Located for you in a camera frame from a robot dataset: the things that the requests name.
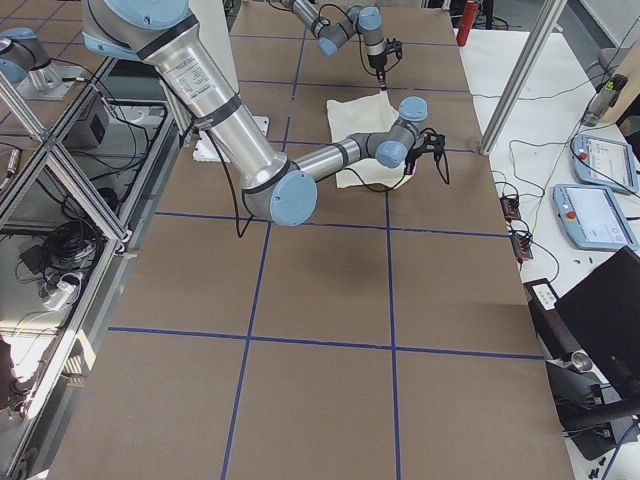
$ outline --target robotic arm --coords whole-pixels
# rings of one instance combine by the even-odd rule
[[[395,54],[400,61],[402,43],[395,38],[392,41],[385,40],[378,7],[353,5],[343,12],[344,18],[340,22],[332,25],[308,0],[280,0],[280,3],[293,12],[318,39],[318,47],[327,56],[334,55],[356,33],[362,35],[369,66],[375,71],[380,89],[387,89],[387,59]]]
[[[29,28],[11,28],[0,34],[0,71],[14,83],[28,75],[41,92],[62,84],[58,67]]]
[[[83,7],[87,47],[153,65],[195,117],[196,126],[221,146],[239,170],[244,205],[257,217],[284,226],[299,225],[315,209],[316,181],[370,156],[394,167],[423,146],[427,105],[421,98],[409,97],[388,132],[352,135],[288,160],[271,148],[203,47],[188,0],[83,0]]]

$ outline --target label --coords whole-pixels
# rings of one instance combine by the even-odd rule
[[[165,75],[187,105],[193,105],[199,97],[216,88],[211,77],[193,55],[186,57]]]
[[[553,310],[556,308],[556,296],[549,288],[549,285],[546,283],[534,285],[533,291],[545,310]]]

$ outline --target white desk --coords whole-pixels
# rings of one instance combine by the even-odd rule
[[[511,70],[527,39],[525,32],[498,32],[472,30],[467,45],[461,48],[462,62],[471,92],[485,96],[502,94]],[[542,55],[525,86],[521,98],[551,96],[586,82],[576,90],[553,99],[518,101],[491,152],[493,170],[504,173],[520,194],[540,194],[535,187],[520,182],[514,177],[509,158],[509,142],[517,139],[533,144],[566,142],[572,134],[585,106],[595,90],[582,70],[569,45],[559,33],[551,35]],[[484,131],[498,103],[498,98],[474,97],[474,106],[480,128]],[[594,136],[612,140],[624,140],[617,127],[594,130]],[[513,144],[518,176],[539,185],[547,184],[540,205],[537,226],[534,229],[535,210],[538,200],[521,198],[521,214],[534,229],[534,240],[549,249],[558,258],[560,273],[553,283],[559,295],[564,295],[575,284],[586,277],[596,266],[607,260],[611,252],[578,250],[564,234],[552,210],[552,187],[558,183],[579,183],[572,172],[571,152],[561,145],[530,147]],[[559,159],[554,170],[556,159]],[[503,180],[495,174],[496,181]],[[626,216],[640,215],[640,199],[616,194]],[[634,233],[640,236],[640,222],[631,222]],[[534,260],[525,262],[521,272],[523,282],[542,277],[552,278],[555,262],[537,247],[533,247]],[[577,479],[586,478],[597,460],[586,461],[573,442],[567,442],[574,474]],[[640,471],[640,444],[625,445],[609,472],[608,480],[636,478]]]

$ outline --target black monitor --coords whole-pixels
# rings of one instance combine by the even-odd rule
[[[619,395],[640,398],[640,258],[623,247],[556,310]]]

